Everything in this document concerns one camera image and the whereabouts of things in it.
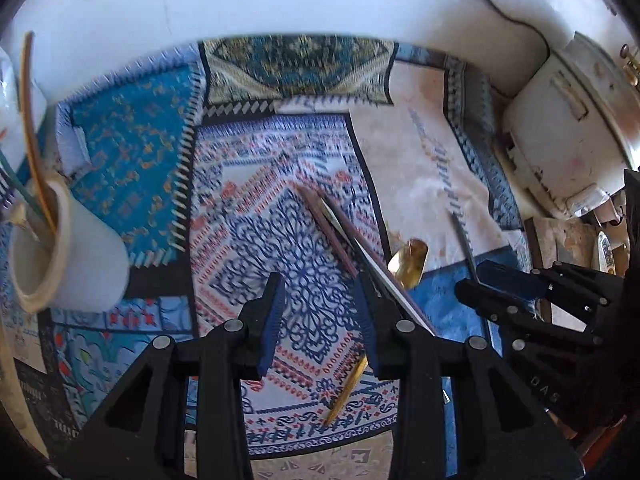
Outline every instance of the silver screw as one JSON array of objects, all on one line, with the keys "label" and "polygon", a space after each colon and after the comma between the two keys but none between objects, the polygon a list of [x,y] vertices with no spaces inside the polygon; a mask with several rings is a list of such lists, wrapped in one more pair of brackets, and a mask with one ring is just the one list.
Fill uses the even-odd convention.
[{"label": "silver screw", "polygon": [[513,343],[511,343],[511,348],[513,348],[516,352],[520,352],[524,350],[524,341],[522,339],[516,339]]},{"label": "silver screw", "polygon": [[171,339],[166,335],[159,335],[154,339],[153,346],[158,350],[162,350],[163,348],[167,348],[171,344]]},{"label": "silver screw", "polygon": [[227,332],[237,332],[238,330],[242,330],[243,326],[244,323],[242,323],[238,318],[225,321],[225,330]]},{"label": "silver screw", "polygon": [[408,319],[401,319],[396,323],[396,328],[400,332],[404,332],[405,334],[408,334],[409,332],[414,331],[415,325],[413,321],[409,321]]},{"label": "silver screw", "polygon": [[469,346],[475,350],[484,350],[486,348],[486,339],[479,335],[474,335],[469,338]]}]

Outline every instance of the green ornate pattern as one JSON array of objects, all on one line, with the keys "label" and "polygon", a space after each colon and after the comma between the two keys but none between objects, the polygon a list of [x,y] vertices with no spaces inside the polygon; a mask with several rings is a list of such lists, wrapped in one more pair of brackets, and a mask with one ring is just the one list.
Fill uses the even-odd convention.
[{"label": "green ornate pattern", "polygon": [[209,105],[294,95],[333,95],[390,104],[397,44],[353,36],[239,36],[205,40]]}]

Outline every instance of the gold spoon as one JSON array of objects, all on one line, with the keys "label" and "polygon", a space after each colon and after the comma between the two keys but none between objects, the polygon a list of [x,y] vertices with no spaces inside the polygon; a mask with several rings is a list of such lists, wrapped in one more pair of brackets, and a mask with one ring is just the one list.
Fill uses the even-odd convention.
[{"label": "gold spoon", "polygon": [[386,268],[402,283],[404,290],[411,290],[420,283],[428,252],[426,243],[411,238],[394,254]]}]

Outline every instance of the striped border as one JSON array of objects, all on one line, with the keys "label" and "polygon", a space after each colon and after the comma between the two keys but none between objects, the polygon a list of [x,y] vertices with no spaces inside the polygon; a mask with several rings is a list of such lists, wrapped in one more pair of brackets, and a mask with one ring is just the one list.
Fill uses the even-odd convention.
[{"label": "striped border", "polygon": [[162,51],[153,56],[141,58],[123,68],[106,74],[85,85],[66,100],[59,102],[56,110],[56,142],[60,152],[63,172],[72,180],[81,178],[91,171],[91,161],[88,159],[86,144],[81,136],[76,134],[71,119],[71,105],[82,102],[108,88],[136,81],[144,76],[167,72],[173,68],[187,65],[191,72],[191,95],[185,113],[185,121],[178,144],[178,164],[172,186],[173,229],[169,237],[169,247],[157,251],[147,251],[129,254],[129,263],[133,267],[149,267],[166,265],[177,254],[184,253],[188,248],[188,184],[191,177],[192,158],[194,150],[194,127],[200,124],[203,113],[204,90],[206,80],[204,67],[198,53],[196,43],[179,46],[171,50]]}]

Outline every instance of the wooden board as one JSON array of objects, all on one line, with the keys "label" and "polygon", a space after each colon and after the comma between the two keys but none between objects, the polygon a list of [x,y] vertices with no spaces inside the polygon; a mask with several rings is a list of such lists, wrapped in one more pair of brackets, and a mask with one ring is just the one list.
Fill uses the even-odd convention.
[{"label": "wooden board", "polygon": [[[561,244],[573,261],[571,263],[591,268],[596,228],[583,224],[579,220],[556,220],[555,218],[531,218],[524,222],[531,260],[534,267],[548,269],[558,259],[556,240]],[[540,300],[540,316],[546,322],[552,322],[551,303]]]}]

